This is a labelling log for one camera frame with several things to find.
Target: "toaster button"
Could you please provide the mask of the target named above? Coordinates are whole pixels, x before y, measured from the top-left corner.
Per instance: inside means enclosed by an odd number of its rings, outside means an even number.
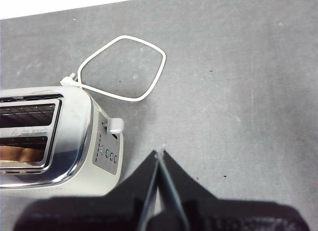
[[[100,147],[100,154],[101,154],[101,155],[104,155],[104,146],[101,146],[101,147]]]

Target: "toaster slot grill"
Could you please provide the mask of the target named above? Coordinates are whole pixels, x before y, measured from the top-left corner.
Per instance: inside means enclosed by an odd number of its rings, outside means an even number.
[[[43,159],[48,138],[0,138],[0,162],[39,162]]]
[[[0,108],[0,128],[48,126],[55,104],[6,106]]]

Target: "black object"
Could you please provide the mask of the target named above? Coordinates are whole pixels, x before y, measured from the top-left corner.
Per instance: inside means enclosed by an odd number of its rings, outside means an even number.
[[[157,187],[163,211],[154,211]],[[220,200],[167,153],[153,151],[103,197],[59,197],[28,206],[15,231],[309,231],[294,208]]]

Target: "toaster control panel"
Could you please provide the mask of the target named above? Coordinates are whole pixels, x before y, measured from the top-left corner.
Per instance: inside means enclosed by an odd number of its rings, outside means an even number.
[[[116,174],[119,159],[120,136],[109,134],[103,124],[107,119],[100,113],[98,119],[97,137],[93,155],[93,164]]]

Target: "chrome trim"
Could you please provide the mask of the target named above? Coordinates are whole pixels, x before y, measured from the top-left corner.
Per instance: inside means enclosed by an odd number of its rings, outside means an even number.
[[[0,128],[1,138],[21,138],[21,137],[47,137],[47,143],[44,151],[43,159],[39,162],[0,162],[0,170],[17,170],[19,172],[27,172],[38,168],[39,172],[49,164],[51,141],[55,133],[55,125],[57,116],[60,110],[60,100],[58,99],[45,99],[40,101],[15,101],[0,103],[0,107],[13,107],[13,106],[26,106],[26,105],[43,105],[55,104],[52,121],[47,126],[27,126],[27,127],[10,127]]]
[[[34,103],[47,103],[46,101],[50,100],[52,95],[55,95],[55,99],[59,100],[61,105],[55,136],[52,139],[49,164],[40,174],[1,174],[1,189],[59,184],[75,174],[85,160],[90,142],[94,107],[90,96],[82,89],[55,86],[0,90],[0,99],[3,101],[0,105],[11,103],[7,101],[29,100],[32,97],[37,99]]]

